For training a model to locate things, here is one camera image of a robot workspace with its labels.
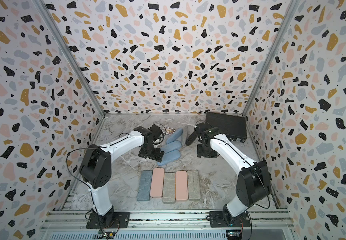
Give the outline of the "case with purple glasses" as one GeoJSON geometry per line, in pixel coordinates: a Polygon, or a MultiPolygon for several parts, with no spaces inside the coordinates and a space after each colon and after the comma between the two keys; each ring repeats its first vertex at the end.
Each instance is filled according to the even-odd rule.
{"type": "Polygon", "coordinates": [[[175,150],[179,150],[182,147],[182,144],[180,141],[173,141],[169,144],[166,144],[161,147],[161,151],[163,151],[165,154],[170,153],[175,150]]]}

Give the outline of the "blue case brown lining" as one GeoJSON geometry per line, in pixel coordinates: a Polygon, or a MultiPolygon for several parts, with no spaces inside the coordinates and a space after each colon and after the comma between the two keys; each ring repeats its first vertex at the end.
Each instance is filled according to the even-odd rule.
{"type": "Polygon", "coordinates": [[[182,134],[183,134],[183,128],[177,129],[166,141],[166,144],[173,143],[175,141],[178,141],[182,143],[182,134]]]}

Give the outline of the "pink glasses case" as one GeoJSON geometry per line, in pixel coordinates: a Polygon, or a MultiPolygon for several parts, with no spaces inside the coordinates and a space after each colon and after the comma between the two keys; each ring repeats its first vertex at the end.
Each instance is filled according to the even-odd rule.
{"type": "Polygon", "coordinates": [[[165,169],[155,168],[152,175],[151,198],[161,198],[163,196],[165,169]]]}
{"type": "Polygon", "coordinates": [[[188,200],[187,172],[177,171],[175,173],[175,199],[176,201],[188,200]]]}

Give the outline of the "grey case mint lining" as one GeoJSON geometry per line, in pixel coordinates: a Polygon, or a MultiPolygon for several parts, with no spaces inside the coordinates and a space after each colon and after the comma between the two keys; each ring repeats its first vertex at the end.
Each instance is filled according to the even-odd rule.
{"type": "Polygon", "coordinates": [[[137,195],[138,202],[147,202],[150,200],[152,177],[153,177],[153,171],[151,170],[142,171],[142,174],[140,177],[140,184],[138,188],[138,195],[137,195]]]}

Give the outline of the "mint glasses case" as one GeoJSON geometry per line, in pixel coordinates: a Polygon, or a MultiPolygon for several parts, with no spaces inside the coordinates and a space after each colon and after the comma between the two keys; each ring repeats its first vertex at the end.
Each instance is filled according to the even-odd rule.
{"type": "Polygon", "coordinates": [[[175,202],[175,173],[165,173],[163,186],[163,203],[175,202]]]}

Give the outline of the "grey case with glasses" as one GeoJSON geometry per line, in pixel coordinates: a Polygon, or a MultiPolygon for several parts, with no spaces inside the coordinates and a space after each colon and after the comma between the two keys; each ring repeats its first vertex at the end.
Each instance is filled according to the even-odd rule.
{"type": "Polygon", "coordinates": [[[186,145],[186,139],[188,136],[188,130],[189,130],[189,126],[186,125],[183,127],[182,129],[182,135],[181,135],[181,145],[184,147],[186,145]]]}

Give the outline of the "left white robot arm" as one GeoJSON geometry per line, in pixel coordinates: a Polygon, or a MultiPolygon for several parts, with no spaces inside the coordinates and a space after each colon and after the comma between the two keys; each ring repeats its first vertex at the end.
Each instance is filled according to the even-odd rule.
{"type": "Polygon", "coordinates": [[[93,216],[108,226],[114,220],[114,207],[110,201],[108,182],[112,177],[112,161],[140,147],[139,157],[161,162],[164,151],[156,148],[164,137],[158,125],[136,127],[129,134],[101,146],[92,144],[85,152],[79,172],[89,187],[93,202],[93,216]]]}

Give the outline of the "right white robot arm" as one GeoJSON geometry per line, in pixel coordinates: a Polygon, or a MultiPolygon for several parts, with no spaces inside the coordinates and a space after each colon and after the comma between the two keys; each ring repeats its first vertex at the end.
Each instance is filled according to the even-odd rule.
{"type": "Polygon", "coordinates": [[[189,146],[198,138],[197,156],[226,160],[237,175],[236,196],[222,210],[222,219],[232,226],[241,221],[243,214],[271,192],[266,161],[256,162],[239,150],[219,128],[205,122],[199,123],[186,140],[189,146]]]}

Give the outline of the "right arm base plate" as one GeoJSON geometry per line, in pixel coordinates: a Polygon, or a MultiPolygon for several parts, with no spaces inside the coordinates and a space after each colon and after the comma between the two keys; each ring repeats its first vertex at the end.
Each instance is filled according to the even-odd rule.
{"type": "Polygon", "coordinates": [[[233,217],[226,211],[211,211],[206,217],[212,228],[242,228],[251,227],[251,218],[247,212],[233,217]]]}

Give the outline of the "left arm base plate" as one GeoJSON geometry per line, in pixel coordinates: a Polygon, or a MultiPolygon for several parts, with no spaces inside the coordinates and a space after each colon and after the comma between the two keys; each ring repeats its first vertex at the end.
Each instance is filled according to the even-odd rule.
{"type": "Polygon", "coordinates": [[[105,216],[100,216],[92,212],[88,218],[87,229],[126,229],[130,220],[130,212],[108,212],[105,216]]]}

